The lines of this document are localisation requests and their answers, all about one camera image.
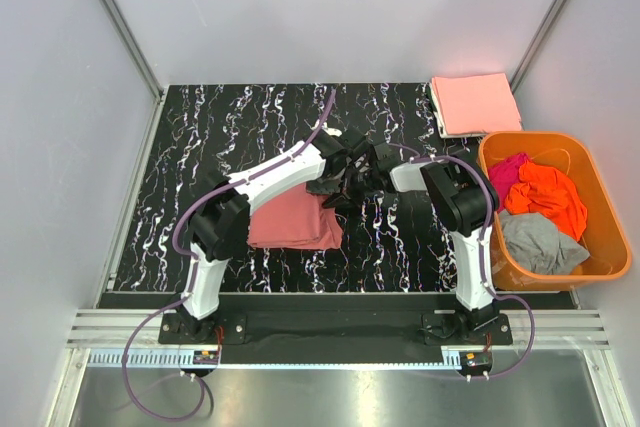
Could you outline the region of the salmon red t shirt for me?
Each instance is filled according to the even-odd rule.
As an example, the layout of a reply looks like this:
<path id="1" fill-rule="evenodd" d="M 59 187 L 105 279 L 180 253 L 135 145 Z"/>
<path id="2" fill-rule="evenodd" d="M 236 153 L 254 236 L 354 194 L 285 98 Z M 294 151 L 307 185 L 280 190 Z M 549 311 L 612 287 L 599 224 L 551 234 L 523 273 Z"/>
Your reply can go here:
<path id="1" fill-rule="evenodd" d="M 330 250 L 341 247 L 343 230 L 327 196 L 300 184 L 259 207 L 252 215 L 248 244 L 254 248 Z"/>

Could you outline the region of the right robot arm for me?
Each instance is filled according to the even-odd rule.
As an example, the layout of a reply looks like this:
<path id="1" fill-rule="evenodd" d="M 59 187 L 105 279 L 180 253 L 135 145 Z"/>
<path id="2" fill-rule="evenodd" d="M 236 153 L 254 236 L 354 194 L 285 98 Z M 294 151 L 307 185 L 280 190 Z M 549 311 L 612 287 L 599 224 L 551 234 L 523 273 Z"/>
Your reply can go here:
<path id="1" fill-rule="evenodd" d="M 346 168 L 342 192 L 349 199 L 373 192 L 424 192 L 454 246 L 456 308 L 437 321 L 423 321 L 427 342 L 484 341 L 499 316 L 490 273 L 489 241 L 498 197 L 473 162 L 441 155 L 402 161 L 388 144 L 370 149 Z"/>

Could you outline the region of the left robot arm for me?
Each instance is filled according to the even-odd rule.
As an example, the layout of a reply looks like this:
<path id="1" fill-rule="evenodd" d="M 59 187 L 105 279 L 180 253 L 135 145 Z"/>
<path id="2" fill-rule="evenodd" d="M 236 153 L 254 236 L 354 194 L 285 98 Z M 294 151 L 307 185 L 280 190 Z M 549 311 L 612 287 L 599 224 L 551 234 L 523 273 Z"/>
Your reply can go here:
<path id="1" fill-rule="evenodd" d="M 187 209 L 172 237 L 174 250 L 190 260 L 172 330 L 192 339 L 209 336 L 227 265 L 248 246 L 339 248 L 343 231 L 336 209 L 350 202 L 343 194 L 347 179 L 370 152 L 366 136 L 354 129 L 317 129 L 256 167 L 210 173 L 209 192 Z"/>

